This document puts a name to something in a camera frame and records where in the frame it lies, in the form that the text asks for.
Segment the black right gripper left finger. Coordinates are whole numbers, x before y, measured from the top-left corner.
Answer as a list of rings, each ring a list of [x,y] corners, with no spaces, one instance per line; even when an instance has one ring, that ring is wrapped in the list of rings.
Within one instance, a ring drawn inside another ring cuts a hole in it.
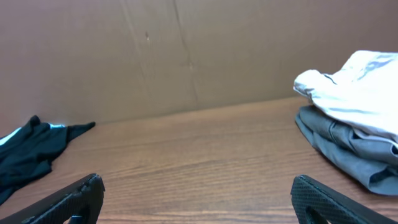
[[[101,176],[90,174],[1,220],[1,224],[96,224],[104,200]]]

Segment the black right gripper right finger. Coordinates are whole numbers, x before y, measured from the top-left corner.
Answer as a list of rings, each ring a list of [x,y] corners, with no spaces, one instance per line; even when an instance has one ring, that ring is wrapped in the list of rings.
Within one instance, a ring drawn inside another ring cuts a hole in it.
[[[307,175],[294,178],[290,194],[300,224],[397,224]]]

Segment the black t-shirt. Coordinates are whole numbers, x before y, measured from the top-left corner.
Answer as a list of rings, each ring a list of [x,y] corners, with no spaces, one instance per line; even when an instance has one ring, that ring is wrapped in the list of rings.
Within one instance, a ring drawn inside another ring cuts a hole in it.
[[[52,162],[68,144],[94,128],[95,122],[65,126],[36,115],[1,138],[1,203],[15,191],[52,171]]]

